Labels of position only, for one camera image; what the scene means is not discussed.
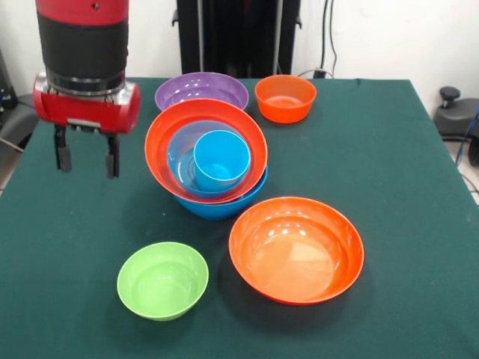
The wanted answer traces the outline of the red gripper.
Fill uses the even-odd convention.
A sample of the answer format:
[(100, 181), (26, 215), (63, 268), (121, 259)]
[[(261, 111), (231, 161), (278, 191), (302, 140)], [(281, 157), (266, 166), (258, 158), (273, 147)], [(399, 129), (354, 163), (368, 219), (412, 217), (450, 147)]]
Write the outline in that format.
[[(105, 96), (71, 96), (54, 92), (45, 73), (38, 73), (33, 89), (37, 116), (55, 124), (54, 146), (57, 169), (71, 172), (71, 153), (64, 126), (80, 126), (101, 132), (127, 134), (135, 127), (141, 105), (140, 87), (126, 82), (116, 93)], [(117, 134), (106, 134), (106, 175), (120, 175), (120, 145)]]

